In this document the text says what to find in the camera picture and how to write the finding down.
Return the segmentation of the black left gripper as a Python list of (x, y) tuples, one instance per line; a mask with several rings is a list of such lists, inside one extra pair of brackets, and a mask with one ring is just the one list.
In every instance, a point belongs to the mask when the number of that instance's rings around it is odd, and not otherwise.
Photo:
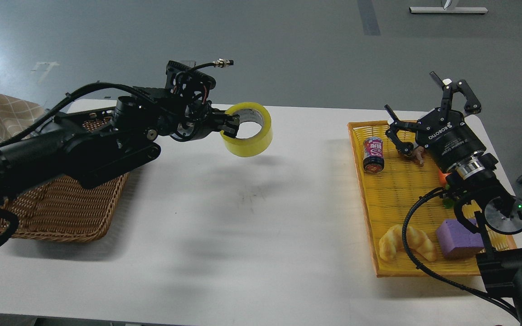
[(203, 139), (211, 132), (223, 132), (236, 139), (241, 120), (238, 114), (220, 113), (211, 102), (192, 102), (176, 110), (177, 125), (170, 137), (177, 142)]

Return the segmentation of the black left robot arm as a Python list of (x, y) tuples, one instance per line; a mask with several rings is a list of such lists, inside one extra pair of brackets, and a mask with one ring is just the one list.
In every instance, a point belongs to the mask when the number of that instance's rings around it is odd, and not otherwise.
[[(233, 64), (225, 58), (194, 67), (169, 61), (164, 88), (89, 83), (67, 93), (25, 130), (1, 142), (0, 217), (9, 225), (0, 235), (0, 247), (20, 225), (15, 213), (2, 209), (5, 200), (62, 176), (72, 177), (83, 188), (95, 188), (155, 160), (161, 154), (158, 136), (190, 142), (224, 132), (235, 138), (240, 116), (212, 107), (208, 96), (216, 81), (202, 72)], [(85, 113), (62, 112), (77, 99), (103, 89), (126, 92), (112, 108), (107, 124), (89, 131), (83, 126)]]

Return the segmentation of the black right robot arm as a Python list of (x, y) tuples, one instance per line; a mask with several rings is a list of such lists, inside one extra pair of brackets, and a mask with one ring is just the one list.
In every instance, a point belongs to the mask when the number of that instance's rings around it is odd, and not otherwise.
[[(399, 120), (385, 105), (393, 122), (386, 136), (404, 156), (422, 147), (447, 174), (449, 189), (435, 188), (420, 197), (408, 211), (399, 239), (416, 268), (436, 280), (467, 291), (511, 314), (522, 325), (522, 200), (510, 194), (495, 175), (497, 159), (466, 124), (465, 117), (478, 114), (481, 103), (465, 80), (431, 78), (443, 92), (440, 106), (416, 122)], [(472, 289), (439, 276), (427, 268), (410, 249), (408, 223), (415, 211), (432, 198), (447, 195), (458, 222), (481, 235), (484, 253), (476, 261), (485, 291)]]

